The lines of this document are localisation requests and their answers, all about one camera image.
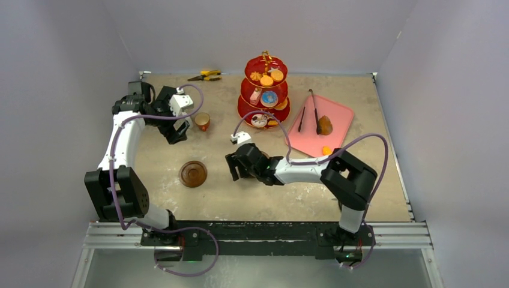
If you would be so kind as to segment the red three-tier cake stand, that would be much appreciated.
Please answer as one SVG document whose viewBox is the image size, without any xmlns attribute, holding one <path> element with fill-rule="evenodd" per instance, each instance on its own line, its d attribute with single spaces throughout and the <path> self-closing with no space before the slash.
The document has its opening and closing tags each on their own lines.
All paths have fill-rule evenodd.
<svg viewBox="0 0 509 288">
<path fill-rule="evenodd" d="M 291 104 L 287 76 L 285 63 L 267 50 L 246 63 L 237 104 L 237 112 L 246 124 L 269 129 L 288 118 Z"/>
</svg>

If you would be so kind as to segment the pink cake slice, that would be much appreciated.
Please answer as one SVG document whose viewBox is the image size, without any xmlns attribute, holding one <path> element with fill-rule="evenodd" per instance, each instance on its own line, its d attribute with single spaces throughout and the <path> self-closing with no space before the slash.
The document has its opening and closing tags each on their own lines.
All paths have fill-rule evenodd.
<svg viewBox="0 0 509 288">
<path fill-rule="evenodd" d="M 251 105 L 258 105 L 259 101 L 260 101 L 260 98 L 261 98 L 261 94 L 262 94 L 262 89 L 261 88 L 255 88 L 253 90 L 253 92 L 251 93 L 251 96 L 249 98 L 249 102 Z"/>
</svg>

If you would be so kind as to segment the yellow frosted donut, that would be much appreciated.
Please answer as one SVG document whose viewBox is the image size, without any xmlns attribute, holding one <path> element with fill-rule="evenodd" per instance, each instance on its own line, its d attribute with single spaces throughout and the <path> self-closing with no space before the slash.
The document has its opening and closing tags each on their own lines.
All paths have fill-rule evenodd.
<svg viewBox="0 0 509 288">
<path fill-rule="evenodd" d="M 285 108 L 288 105 L 288 98 L 286 98 L 283 102 L 281 102 L 279 105 L 275 106 L 275 110 L 285 110 Z"/>
</svg>

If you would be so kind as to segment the blue frosted donut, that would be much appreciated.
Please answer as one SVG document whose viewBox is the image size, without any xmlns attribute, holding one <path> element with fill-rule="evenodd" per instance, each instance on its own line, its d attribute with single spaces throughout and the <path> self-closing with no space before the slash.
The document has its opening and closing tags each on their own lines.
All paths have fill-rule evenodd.
<svg viewBox="0 0 509 288">
<path fill-rule="evenodd" d="M 265 91 L 261 94 L 261 104 L 264 107 L 274 107 L 279 102 L 278 95 L 274 91 Z"/>
</svg>

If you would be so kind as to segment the round orange cookie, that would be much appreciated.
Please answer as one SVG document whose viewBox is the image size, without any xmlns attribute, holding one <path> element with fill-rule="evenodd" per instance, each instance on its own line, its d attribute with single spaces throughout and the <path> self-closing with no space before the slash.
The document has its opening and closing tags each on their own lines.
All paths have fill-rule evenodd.
<svg viewBox="0 0 509 288">
<path fill-rule="evenodd" d="M 263 86 L 263 87 L 272 87 L 274 84 L 273 78 L 266 74 L 262 75 L 259 82 L 260 82 L 261 86 Z"/>
</svg>

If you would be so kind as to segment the orange flower cookie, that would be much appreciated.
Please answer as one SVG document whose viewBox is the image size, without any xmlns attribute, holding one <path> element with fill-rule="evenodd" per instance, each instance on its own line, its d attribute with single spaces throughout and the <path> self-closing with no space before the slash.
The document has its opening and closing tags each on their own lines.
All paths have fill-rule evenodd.
<svg viewBox="0 0 509 288">
<path fill-rule="evenodd" d="M 250 73 L 250 79 L 254 82 L 260 81 L 261 78 L 262 78 L 262 74 L 257 71 L 253 71 Z"/>
</svg>

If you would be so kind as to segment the round cracker cookie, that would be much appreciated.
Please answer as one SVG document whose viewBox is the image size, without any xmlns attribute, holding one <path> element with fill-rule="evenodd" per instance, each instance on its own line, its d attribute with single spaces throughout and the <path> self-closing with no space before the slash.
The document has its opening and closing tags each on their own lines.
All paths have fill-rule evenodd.
<svg viewBox="0 0 509 288">
<path fill-rule="evenodd" d="M 280 70 L 272 72 L 270 76 L 273 78 L 274 82 L 281 82 L 285 78 L 285 74 Z"/>
</svg>

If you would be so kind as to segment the pink serving tray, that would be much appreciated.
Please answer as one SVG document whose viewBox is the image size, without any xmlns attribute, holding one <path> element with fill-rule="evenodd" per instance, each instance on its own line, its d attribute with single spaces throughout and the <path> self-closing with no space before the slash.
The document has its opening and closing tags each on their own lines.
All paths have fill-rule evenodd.
<svg viewBox="0 0 509 288">
<path fill-rule="evenodd" d="M 316 133 L 315 117 L 324 115 L 330 118 L 333 125 L 333 132 L 327 136 Z M 314 97 L 309 95 L 288 129 L 291 147 L 313 158 L 321 157 L 323 146 L 332 149 L 342 146 L 353 118 L 354 111 L 349 107 L 317 94 Z"/>
</svg>

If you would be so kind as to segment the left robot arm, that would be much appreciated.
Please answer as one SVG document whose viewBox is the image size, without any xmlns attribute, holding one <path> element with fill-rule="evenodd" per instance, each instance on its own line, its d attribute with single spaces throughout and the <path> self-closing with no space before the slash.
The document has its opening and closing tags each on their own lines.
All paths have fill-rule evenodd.
<svg viewBox="0 0 509 288">
<path fill-rule="evenodd" d="M 85 187 L 101 221 L 138 224 L 156 230 L 163 245 L 176 243 L 179 229 L 170 210 L 149 200 L 136 172 L 139 140 L 147 126 L 155 127 L 173 145 L 185 141 L 190 128 L 186 110 L 194 103 L 181 87 L 162 87 L 159 93 L 142 80 L 128 84 L 128 95 L 112 106 L 113 130 L 105 155 L 94 171 L 86 172 Z"/>
</svg>

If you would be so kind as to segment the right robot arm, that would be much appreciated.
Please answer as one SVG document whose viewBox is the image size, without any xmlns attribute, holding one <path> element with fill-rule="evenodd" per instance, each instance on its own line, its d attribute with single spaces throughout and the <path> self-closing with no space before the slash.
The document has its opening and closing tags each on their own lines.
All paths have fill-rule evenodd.
<svg viewBox="0 0 509 288">
<path fill-rule="evenodd" d="M 351 244 L 360 237 L 360 227 L 378 174 L 351 153 L 344 151 L 331 159 L 287 160 L 283 156 L 268 157 L 254 143 L 247 143 L 227 154 L 225 159 L 234 181 L 255 178 L 267 186 L 324 185 L 341 206 L 338 239 Z"/>
</svg>

